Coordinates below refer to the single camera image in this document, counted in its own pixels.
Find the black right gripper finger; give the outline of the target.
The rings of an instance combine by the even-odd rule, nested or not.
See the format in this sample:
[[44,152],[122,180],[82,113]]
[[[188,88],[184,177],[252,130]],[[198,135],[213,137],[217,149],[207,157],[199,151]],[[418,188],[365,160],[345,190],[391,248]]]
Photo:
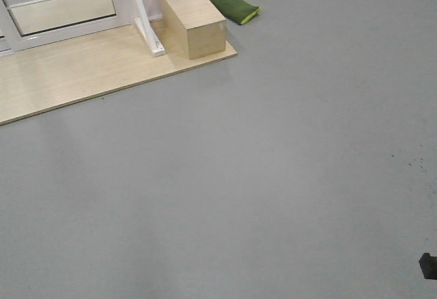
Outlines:
[[437,257],[430,253],[423,253],[419,259],[419,266],[425,279],[437,279]]

